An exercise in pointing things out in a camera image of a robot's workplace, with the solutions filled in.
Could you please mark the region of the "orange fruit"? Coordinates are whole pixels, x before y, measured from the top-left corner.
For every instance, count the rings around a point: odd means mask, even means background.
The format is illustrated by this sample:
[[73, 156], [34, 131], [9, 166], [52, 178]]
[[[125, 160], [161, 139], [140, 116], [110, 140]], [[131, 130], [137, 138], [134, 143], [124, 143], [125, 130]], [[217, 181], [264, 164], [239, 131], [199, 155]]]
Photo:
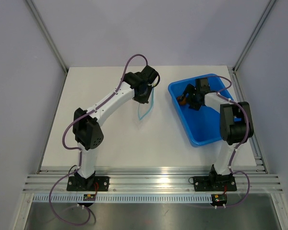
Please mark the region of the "orange fruit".
[[178, 104], [182, 106], [187, 104], [186, 97], [183, 97], [183, 96], [177, 97], [177, 101], [178, 101]]

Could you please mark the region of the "clear zip top bag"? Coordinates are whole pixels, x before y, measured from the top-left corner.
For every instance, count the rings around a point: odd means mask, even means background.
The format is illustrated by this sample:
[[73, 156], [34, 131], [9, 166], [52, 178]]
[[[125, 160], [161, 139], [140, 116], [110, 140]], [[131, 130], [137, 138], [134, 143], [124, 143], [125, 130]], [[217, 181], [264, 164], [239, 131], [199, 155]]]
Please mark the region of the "clear zip top bag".
[[152, 89], [151, 95], [146, 104], [138, 104], [137, 117], [139, 121], [143, 121], [153, 110], [155, 99], [155, 90]]

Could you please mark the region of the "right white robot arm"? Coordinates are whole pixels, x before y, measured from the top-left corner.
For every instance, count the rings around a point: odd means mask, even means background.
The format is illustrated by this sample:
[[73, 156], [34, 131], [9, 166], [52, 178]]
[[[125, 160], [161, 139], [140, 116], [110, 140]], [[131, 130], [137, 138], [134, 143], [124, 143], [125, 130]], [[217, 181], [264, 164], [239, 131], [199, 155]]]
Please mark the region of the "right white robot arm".
[[196, 111], [205, 106], [220, 115], [219, 132], [223, 140], [220, 153], [207, 176], [192, 177], [196, 192], [236, 191], [233, 160], [238, 148], [253, 136], [250, 105], [227, 98], [221, 92], [211, 90], [208, 78], [199, 78], [177, 97], [179, 105], [189, 105]]

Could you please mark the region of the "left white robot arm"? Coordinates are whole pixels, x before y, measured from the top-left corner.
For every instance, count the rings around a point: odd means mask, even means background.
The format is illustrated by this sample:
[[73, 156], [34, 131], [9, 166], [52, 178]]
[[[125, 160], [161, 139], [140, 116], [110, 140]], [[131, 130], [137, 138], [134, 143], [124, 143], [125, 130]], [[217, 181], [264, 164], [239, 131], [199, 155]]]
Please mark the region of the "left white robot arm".
[[159, 73], [147, 65], [140, 72], [125, 73], [117, 88], [96, 106], [87, 110], [78, 108], [74, 112], [75, 124], [72, 132], [75, 135], [77, 146], [80, 148], [80, 153], [79, 169], [71, 177], [72, 182], [69, 182], [70, 186], [75, 186], [72, 191], [96, 190], [96, 149], [104, 140], [102, 125], [129, 100], [140, 104], [149, 103], [152, 90], [159, 82]]

